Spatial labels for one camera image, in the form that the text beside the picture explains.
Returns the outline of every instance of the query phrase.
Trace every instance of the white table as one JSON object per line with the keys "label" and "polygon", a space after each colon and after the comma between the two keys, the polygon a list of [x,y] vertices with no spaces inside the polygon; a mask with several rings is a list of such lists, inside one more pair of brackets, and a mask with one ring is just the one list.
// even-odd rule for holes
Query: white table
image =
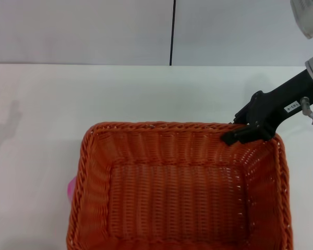
{"label": "white table", "polygon": [[[65,249],[67,183],[101,121],[230,122],[257,90],[302,67],[0,65],[0,250]],[[313,126],[278,129],[291,173],[295,249],[313,250]]]}

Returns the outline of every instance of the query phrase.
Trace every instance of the white wall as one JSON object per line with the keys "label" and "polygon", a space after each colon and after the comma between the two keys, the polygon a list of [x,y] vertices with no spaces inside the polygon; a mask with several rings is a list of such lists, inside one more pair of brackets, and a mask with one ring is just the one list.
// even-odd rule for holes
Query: white wall
{"label": "white wall", "polygon": [[289,0],[178,0],[173,65],[303,66],[313,39]]}
{"label": "white wall", "polygon": [[168,65],[173,1],[0,0],[0,63]]}

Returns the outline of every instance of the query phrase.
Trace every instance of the orange wicker basket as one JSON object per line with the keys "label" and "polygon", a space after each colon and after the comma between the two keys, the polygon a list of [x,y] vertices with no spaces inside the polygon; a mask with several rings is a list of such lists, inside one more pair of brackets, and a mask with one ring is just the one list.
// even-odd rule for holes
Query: orange wicker basket
{"label": "orange wicker basket", "polygon": [[100,123],[85,135],[69,250],[292,250],[282,140],[218,123]]}

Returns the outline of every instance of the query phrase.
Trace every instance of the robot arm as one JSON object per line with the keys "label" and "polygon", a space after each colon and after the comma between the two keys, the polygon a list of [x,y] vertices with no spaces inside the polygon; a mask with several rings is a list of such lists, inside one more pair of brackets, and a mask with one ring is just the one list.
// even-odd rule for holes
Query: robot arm
{"label": "robot arm", "polygon": [[[313,38],[313,0],[291,0],[297,24],[307,38]],[[305,63],[306,70],[269,93],[259,91],[241,109],[234,123],[246,126],[225,133],[221,139],[228,145],[275,136],[277,127],[299,111],[313,120],[310,104],[313,104],[313,58]]]}

